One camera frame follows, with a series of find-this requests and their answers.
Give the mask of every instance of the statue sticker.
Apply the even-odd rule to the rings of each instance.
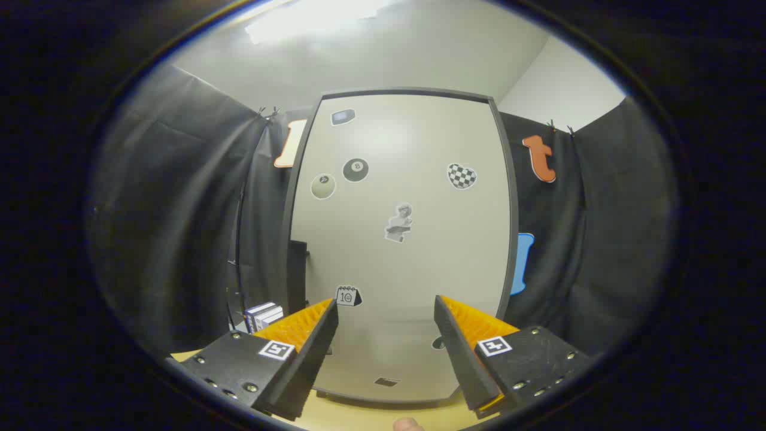
[[[402,243],[404,234],[412,231],[412,205],[403,202],[394,207],[394,216],[388,219],[385,235],[389,241]]]

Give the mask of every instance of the white wall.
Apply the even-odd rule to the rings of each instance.
[[[529,69],[498,104],[508,114],[557,129],[582,128],[625,98],[624,92],[582,54],[549,36]]]
[[[250,41],[238,22],[199,38],[172,62],[253,109],[313,105],[325,91],[435,87],[502,99],[547,31],[475,0],[395,2],[333,31]]]

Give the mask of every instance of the finger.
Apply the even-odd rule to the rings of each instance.
[[[405,417],[394,422],[394,431],[424,431],[423,427],[411,417]]]

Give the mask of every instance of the small blue sticker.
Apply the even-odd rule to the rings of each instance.
[[[511,286],[511,295],[521,293],[526,285],[524,284],[524,270],[529,256],[529,249],[535,243],[535,236],[531,233],[519,234],[519,246],[516,249],[516,270],[513,273],[513,286]]]

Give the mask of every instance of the black sticker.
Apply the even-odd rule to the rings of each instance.
[[[355,118],[356,112],[353,109],[341,110],[332,115],[332,125],[340,126],[341,124],[350,123]]]
[[[343,176],[352,183],[362,181],[370,171],[364,159],[351,159],[343,166]]]

